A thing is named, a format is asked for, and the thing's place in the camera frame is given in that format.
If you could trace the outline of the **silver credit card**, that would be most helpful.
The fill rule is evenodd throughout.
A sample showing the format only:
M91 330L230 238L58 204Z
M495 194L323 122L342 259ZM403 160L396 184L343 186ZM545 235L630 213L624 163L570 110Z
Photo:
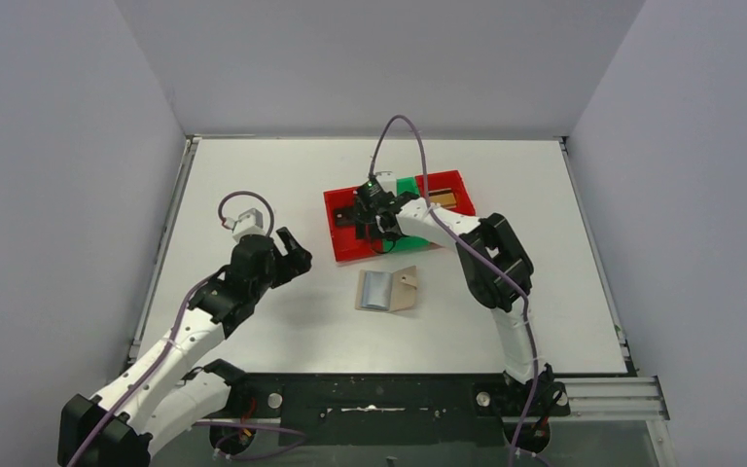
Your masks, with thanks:
M362 273L359 306L362 309L387 311L391 306L393 274L365 270Z

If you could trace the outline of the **beige card holder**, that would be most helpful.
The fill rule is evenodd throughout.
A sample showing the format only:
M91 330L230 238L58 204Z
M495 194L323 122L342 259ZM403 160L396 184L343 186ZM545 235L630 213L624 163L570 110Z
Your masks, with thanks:
M362 273L367 270L363 269L359 272L357 291L355 297L355 308L358 310L375 311L375 312L395 312L405 309L409 309L415 306L417 301L418 293L418 272L416 266L411 266L404 269L392 271L393 274L393 287L391 295L391 306L387 311L362 309L359 306L360 297L360 286Z

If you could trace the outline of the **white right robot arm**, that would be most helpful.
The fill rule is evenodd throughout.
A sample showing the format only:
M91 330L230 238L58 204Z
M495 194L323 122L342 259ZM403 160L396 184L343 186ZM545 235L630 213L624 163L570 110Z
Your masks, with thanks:
M386 255L409 237L455 252L469 292L494 316L504 372L515 381L510 406L531 415L546 404L547 390L535 379L545 366L530 323L534 265L504 216L460 214L416 193L395 193L374 177L324 200L339 262Z

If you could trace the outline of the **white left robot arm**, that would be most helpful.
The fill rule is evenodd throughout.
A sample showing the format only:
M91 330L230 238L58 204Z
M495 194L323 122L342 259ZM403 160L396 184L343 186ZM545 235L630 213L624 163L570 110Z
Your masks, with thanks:
M185 296L168 332L108 385L63 407L60 466L147 466L153 455L208 414L242 412L249 389L234 365L216 360L179 383L249 318L270 289L311 269L312 255L280 228L242 236L229 262Z

